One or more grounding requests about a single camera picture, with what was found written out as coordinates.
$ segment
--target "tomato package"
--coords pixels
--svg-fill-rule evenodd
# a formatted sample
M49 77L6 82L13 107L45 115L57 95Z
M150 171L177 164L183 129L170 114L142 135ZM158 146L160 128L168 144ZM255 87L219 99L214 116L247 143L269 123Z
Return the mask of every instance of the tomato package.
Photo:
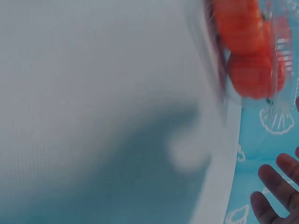
M206 1L213 11L215 35L224 47L226 95L237 96L242 106L248 100L273 108L278 101L292 105L299 92L299 69L294 69L299 60L293 52L299 10L293 0Z

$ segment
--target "blue tablecloth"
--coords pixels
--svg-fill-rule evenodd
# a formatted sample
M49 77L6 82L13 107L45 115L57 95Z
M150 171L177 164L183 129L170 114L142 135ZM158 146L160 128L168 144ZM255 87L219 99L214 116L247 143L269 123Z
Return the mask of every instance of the blue tablecloth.
M294 155L299 146L299 113L279 113L273 122L267 122L264 110L243 109L239 139L239 151L235 177L228 204L225 224L257 224L250 205L250 195L261 191L275 211L285 217L286 209L264 187L257 171L262 164L272 165L293 187L297 185L278 169L276 156L280 153Z

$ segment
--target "plastic container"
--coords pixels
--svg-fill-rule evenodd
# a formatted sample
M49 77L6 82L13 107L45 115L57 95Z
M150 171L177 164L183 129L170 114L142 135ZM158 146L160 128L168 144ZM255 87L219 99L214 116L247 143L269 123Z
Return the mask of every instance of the plastic container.
M218 62L223 94L243 107L265 109L268 119L292 109L299 85L296 2L206 0L205 7L215 54L224 58Z

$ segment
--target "red tomato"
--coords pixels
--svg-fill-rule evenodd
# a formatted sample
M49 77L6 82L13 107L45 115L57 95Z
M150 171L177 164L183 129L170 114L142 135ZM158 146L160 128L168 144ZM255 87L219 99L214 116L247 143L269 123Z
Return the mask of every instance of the red tomato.
M262 99L271 84L272 65L263 55L241 56L231 54L228 74L235 90L242 97Z
M257 0L214 0L221 41L235 54L252 54L264 46L263 18Z
M285 68L278 61L278 77L273 78L273 52L271 47L271 26L264 23L264 48L251 55L232 53L228 60L228 74L235 90L242 97L254 99L270 98L281 91L285 84Z

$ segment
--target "hand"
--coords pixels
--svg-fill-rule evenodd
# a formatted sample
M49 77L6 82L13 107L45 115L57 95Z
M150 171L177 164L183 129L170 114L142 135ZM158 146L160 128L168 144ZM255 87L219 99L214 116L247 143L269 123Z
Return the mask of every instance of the hand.
M296 184L299 184L299 162L287 154L277 157L278 167ZM258 176L268 190L290 212L287 218L281 218L274 211L265 196L254 192L251 197L252 210L260 224L299 224L299 192L288 184L271 166L262 165Z

